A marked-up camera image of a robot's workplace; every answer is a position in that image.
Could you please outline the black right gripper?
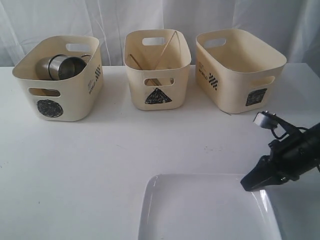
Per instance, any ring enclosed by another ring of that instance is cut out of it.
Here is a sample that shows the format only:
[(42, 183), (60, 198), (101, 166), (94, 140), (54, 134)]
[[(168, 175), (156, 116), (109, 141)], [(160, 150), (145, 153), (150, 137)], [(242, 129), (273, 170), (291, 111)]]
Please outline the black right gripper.
[(270, 156), (263, 155), (240, 181), (245, 191), (254, 192), (289, 180), (297, 181), (300, 175), (320, 168), (320, 125), (303, 130), (268, 144)]

